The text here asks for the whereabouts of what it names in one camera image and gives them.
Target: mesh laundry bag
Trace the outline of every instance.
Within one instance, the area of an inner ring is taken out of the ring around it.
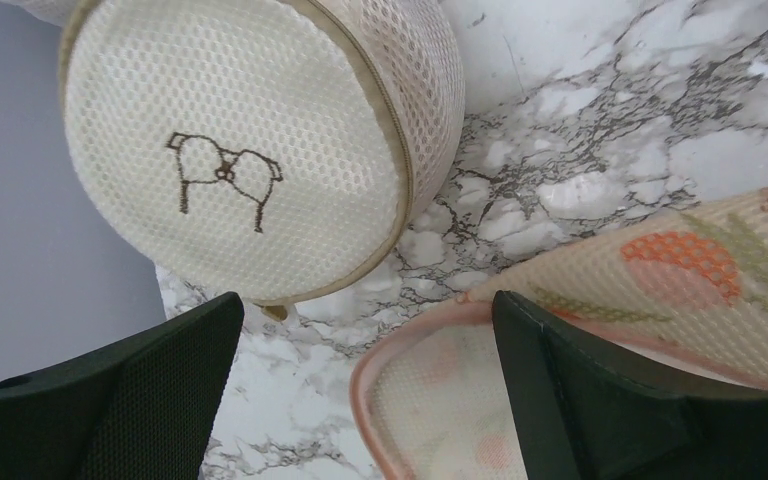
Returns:
[[[386,478],[525,478],[490,322],[498,291],[659,362],[768,390],[768,188],[539,255],[379,342],[353,374],[352,405]]]
[[[181,277],[280,306],[380,263],[451,167],[463,73],[435,0],[89,0],[64,31],[77,174]]]
[[[42,21],[62,27],[69,20],[78,0],[0,0],[24,8]]]

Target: white mesh bag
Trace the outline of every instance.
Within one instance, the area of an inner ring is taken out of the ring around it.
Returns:
[[[445,180],[463,90],[435,0],[89,0],[61,52],[70,153],[102,215],[264,306],[381,262]]]
[[[0,0],[0,2],[24,8],[40,20],[62,27],[75,10],[78,0]]]

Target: gray wall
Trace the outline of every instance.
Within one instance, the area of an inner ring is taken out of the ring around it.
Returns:
[[[104,222],[69,163],[59,34],[0,4],[0,380],[164,318],[153,265]]]

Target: white marble tile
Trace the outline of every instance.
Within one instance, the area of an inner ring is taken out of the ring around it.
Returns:
[[[249,309],[208,479],[380,478],[347,398],[377,339],[541,251],[768,185],[768,1],[443,5],[484,113],[376,271],[283,324]],[[215,294],[158,277],[169,316]]]

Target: black object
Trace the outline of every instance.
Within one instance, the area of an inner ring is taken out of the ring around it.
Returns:
[[[195,480],[242,324],[228,293],[0,382],[0,479]]]
[[[768,480],[768,391],[649,360],[510,292],[493,325],[529,480]]]

